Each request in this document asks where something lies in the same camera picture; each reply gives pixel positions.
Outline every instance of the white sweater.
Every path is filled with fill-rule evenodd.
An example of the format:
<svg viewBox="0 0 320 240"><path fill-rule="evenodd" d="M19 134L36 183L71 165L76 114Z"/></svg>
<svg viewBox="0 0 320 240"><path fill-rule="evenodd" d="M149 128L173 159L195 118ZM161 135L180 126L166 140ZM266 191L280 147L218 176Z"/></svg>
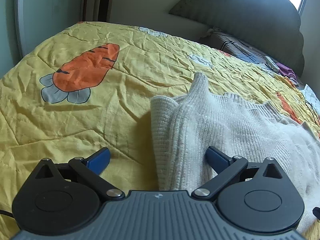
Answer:
<svg viewBox="0 0 320 240"><path fill-rule="evenodd" d="M320 142L309 127L235 94L213 95L207 77L196 73L185 96L151 100L151 129L160 190L192 192L216 173L205 162L209 146L250 162L274 157L305 203L298 231L316 219L320 205Z"/></svg>

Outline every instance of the orange carrot print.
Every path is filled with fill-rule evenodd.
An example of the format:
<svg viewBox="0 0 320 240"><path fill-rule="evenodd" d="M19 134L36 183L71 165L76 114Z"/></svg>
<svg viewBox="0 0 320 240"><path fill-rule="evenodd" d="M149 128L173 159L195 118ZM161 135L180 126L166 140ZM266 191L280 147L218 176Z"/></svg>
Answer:
<svg viewBox="0 0 320 240"><path fill-rule="evenodd" d="M65 63L55 73L42 77L43 100L54 104L67 98L70 103L85 103L90 97L90 88L102 82L115 64L118 53L117 44L98 46Z"/></svg>

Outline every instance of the crosshair logo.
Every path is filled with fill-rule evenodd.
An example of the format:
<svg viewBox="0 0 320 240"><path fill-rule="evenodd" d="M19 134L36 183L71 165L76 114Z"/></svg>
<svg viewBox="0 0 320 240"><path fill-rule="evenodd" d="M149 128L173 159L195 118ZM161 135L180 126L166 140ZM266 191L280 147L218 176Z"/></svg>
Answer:
<svg viewBox="0 0 320 240"><path fill-rule="evenodd" d="M155 197L156 197L157 199L159 199L159 198L162 198L163 195L162 195L161 193L158 193L158 194L155 194Z"/></svg>

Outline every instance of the gray ribbed plate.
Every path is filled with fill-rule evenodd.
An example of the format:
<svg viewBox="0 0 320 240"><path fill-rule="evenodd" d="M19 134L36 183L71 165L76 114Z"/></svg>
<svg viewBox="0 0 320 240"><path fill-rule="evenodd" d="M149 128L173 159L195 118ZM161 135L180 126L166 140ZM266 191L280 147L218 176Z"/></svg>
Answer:
<svg viewBox="0 0 320 240"><path fill-rule="evenodd" d="M278 236L255 236L225 222L209 201L186 191L131 191L121 201L107 202L83 229L63 236L37 236L21 231L14 240L300 240L295 231Z"/></svg>

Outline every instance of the cloud-shaped headboard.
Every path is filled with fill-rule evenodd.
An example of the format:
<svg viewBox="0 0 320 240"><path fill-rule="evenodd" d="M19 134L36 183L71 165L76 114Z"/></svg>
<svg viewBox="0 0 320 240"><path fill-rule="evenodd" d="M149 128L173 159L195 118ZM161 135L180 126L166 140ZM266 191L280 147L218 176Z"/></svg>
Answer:
<svg viewBox="0 0 320 240"><path fill-rule="evenodd" d="M301 20L289 0L181 0L169 13L218 27L302 75Z"/></svg>

